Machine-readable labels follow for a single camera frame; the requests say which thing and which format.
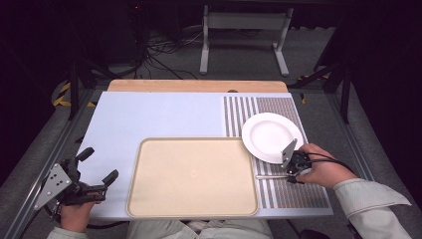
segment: white plate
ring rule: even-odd
[[[242,127],[242,141],[256,157],[269,163],[283,163],[282,151],[296,138],[295,149],[304,144],[299,128],[289,119],[272,113],[257,114]]]

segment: cord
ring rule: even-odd
[[[296,226],[293,224],[293,222],[289,219],[286,219],[286,221],[288,221],[289,225],[292,227],[293,231],[298,236],[298,238],[301,238],[301,233],[299,232],[298,228],[296,228]]]
[[[315,162],[334,162],[334,163],[340,164],[341,166],[347,168],[347,170],[349,170],[352,173],[354,173],[354,171],[347,164],[345,164],[344,162],[339,161],[339,160],[337,160],[337,159],[335,159],[333,157],[326,156],[326,155],[323,155],[323,154],[320,154],[320,153],[315,153],[315,152],[308,153],[308,155],[310,155],[310,154],[312,154],[312,155],[318,155],[318,156],[323,156],[323,157],[326,157],[326,158],[312,159],[311,161],[303,162],[303,164],[313,164]]]

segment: table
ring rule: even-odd
[[[227,93],[231,90],[239,93]],[[236,137],[240,136],[242,123],[261,112],[274,112],[290,118],[299,126],[306,141],[292,96],[282,82],[112,81],[99,101],[80,148],[82,151],[91,146],[96,151],[80,163],[81,181],[99,184],[110,171],[119,171],[119,178],[108,189],[107,200],[94,208],[92,216],[103,220],[137,219],[126,212],[126,201],[136,151],[143,139],[152,136]],[[224,120],[224,113],[237,120]],[[273,165],[256,158],[253,163],[254,170],[258,170],[256,174],[280,173]],[[258,212],[253,216],[233,218],[332,215],[326,191],[317,185],[288,184],[284,180],[256,181],[256,185]]]

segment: robotic arm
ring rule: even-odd
[[[78,171],[78,163],[79,161],[84,161],[93,153],[94,150],[88,147],[76,157],[63,159],[56,163],[45,179],[34,209],[40,210],[53,199],[57,200],[56,205],[76,205],[106,200],[108,187],[118,177],[117,170],[112,171],[103,179],[104,185],[87,186],[85,183],[80,182],[81,173]]]

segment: human hand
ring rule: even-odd
[[[299,148],[305,153],[318,153],[328,157],[333,156],[317,146],[314,143],[304,144]],[[309,154],[310,160],[317,158],[327,158],[320,155]],[[316,183],[327,188],[334,186],[342,181],[357,178],[357,176],[345,168],[344,166],[333,162],[317,162],[312,164],[313,168],[310,173],[296,176],[296,180],[304,183]]]
[[[90,222],[90,212],[99,202],[87,202],[80,205],[61,205],[61,225],[73,232],[85,232]]]

